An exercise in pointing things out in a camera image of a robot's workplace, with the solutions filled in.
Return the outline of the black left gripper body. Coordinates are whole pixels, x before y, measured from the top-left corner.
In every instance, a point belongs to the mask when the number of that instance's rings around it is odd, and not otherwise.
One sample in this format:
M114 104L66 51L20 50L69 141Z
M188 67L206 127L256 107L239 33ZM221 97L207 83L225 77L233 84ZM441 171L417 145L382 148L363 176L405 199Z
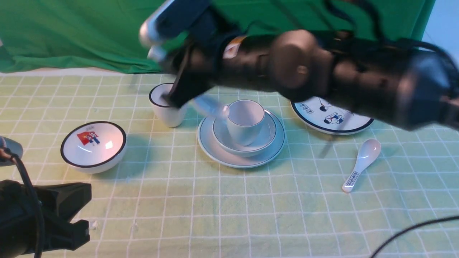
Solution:
M23 189L19 191L18 220L14 223L19 253L75 251L90 241L89 222L72 222L92 199L90 183L35 186L34 190L36 199L29 199Z

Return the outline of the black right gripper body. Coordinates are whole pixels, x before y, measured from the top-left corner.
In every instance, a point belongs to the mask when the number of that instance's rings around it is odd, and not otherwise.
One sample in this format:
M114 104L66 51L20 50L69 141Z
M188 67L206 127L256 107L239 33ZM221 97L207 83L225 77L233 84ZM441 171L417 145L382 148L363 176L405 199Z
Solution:
M177 75L182 63L208 81L221 67L223 51L237 36L237 24L222 14L205 14L188 33L183 45L167 52L162 60L164 71Z

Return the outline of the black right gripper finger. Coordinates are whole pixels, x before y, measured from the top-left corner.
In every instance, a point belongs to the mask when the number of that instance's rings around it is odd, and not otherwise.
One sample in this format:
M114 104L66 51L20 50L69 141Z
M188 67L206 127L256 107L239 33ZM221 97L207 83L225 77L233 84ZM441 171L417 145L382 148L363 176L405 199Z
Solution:
M187 63L182 63L171 90L164 94L164 101L169 106L180 109L210 89L207 78L190 70Z

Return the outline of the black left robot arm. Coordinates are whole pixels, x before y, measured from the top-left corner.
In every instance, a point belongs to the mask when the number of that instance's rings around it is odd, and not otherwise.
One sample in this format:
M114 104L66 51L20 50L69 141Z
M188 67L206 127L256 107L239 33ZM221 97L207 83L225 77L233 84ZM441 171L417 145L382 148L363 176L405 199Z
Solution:
M90 183L35 186L44 216L43 251L75 251L90 241L89 222L71 220L92 199ZM0 247L2 258L32 254L36 248L36 216L25 186L1 181Z

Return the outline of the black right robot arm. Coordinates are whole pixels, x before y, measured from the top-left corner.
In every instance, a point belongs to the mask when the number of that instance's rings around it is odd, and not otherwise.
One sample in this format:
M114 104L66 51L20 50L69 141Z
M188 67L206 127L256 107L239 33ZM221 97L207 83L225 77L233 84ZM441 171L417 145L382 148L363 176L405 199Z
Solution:
M303 29L245 36L210 14L192 23L160 18L155 29L161 39L189 34L162 60L176 74L166 96L175 107L223 86L277 92L293 103L320 97L408 131L429 124L458 129L458 68L428 42L370 42L345 30L325 45Z

